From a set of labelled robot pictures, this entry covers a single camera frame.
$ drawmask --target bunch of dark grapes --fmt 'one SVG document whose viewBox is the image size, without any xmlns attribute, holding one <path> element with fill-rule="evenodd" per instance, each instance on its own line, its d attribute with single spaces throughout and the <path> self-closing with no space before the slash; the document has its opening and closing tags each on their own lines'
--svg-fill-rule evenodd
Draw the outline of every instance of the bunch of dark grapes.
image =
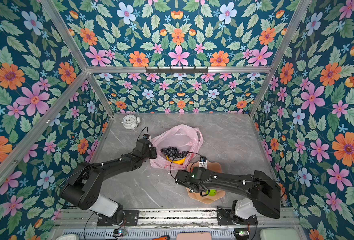
<svg viewBox="0 0 354 240">
<path fill-rule="evenodd" d="M 161 149 L 161 152 L 165 155 L 168 156 L 169 158 L 176 159 L 176 158 L 184 158 L 188 155 L 188 151 L 182 151 L 180 152 L 178 148 L 176 147 L 164 147 Z"/>
</svg>

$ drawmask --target pink plastic bag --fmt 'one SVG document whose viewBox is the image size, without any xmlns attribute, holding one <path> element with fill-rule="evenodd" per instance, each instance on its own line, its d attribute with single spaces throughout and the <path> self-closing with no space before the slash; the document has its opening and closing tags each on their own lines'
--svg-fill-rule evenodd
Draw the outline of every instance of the pink plastic bag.
<svg viewBox="0 0 354 240">
<path fill-rule="evenodd" d="M 157 148 L 157 158 L 151 159 L 151 166 L 155 168 L 168 169 L 170 168 L 170 161 L 166 159 L 166 156 L 161 152 L 163 147 L 176 147 L 181 152 L 197 152 L 202 146 L 203 138 L 198 127 L 189 127 L 187 125 L 181 124 L 172 127 L 163 134 L 152 139 L 152 144 Z M 188 166 L 189 162 L 197 154 L 188 153 L 183 165 L 172 163 L 172 170 L 181 170 Z"/>
</svg>

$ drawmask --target wallpaper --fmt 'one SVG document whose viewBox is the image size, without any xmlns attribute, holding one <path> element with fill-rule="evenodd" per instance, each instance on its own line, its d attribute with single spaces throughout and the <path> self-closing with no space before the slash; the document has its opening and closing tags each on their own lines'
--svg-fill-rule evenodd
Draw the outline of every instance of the wallpaper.
<svg viewBox="0 0 354 240">
<path fill-rule="evenodd" d="M 45 240 L 67 204 L 59 185 L 89 162 L 108 123 L 87 81 L 0 188 L 0 240 Z"/>
<path fill-rule="evenodd" d="M 61 15 L 90 66 L 262 66 L 298 2 L 70 0 Z"/>
<path fill-rule="evenodd" d="M 354 239 L 354 0 L 309 7 L 253 116 L 311 240 Z"/>
<path fill-rule="evenodd" d="M 99 84 L 115 112 L 248 113 L 265 74 L 101 73 Z"/>
<path fill-rule="evenodd" d="M 79 71 L 38 2 L 0 1 L 0 163 Z"/>
</svg>

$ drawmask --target white alarm clock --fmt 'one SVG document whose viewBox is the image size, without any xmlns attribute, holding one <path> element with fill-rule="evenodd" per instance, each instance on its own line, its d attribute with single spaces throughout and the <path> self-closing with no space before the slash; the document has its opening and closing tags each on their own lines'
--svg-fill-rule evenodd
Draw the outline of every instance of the white alarm clock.
<svg viewBox="0 0 354 240">
<path fill-rule="evenodd" d="M 124 119 L 122 119 L 122 123 L 124 124 L 124 128 L 126 129 L 135 129 L 136 127 L 138 127 L 140 122 L 141 118 L 136 117 L 132 114 L 126 115 Z"/>
</svg>

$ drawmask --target clock face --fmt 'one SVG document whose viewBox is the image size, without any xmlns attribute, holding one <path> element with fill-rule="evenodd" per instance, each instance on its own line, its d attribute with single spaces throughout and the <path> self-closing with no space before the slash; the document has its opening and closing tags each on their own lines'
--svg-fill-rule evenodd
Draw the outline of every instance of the clock face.
<svg viewBox="0 0 354 240">
<path fill-rule="evenodd" d="M 128 115 L 128 116 L 124 117 L 122 122 L 125 123 L 125 124 L 132 124 L 132 123 L 136 122 L 136 120 L 137 120 L 136 116 Z"/>
</svg>

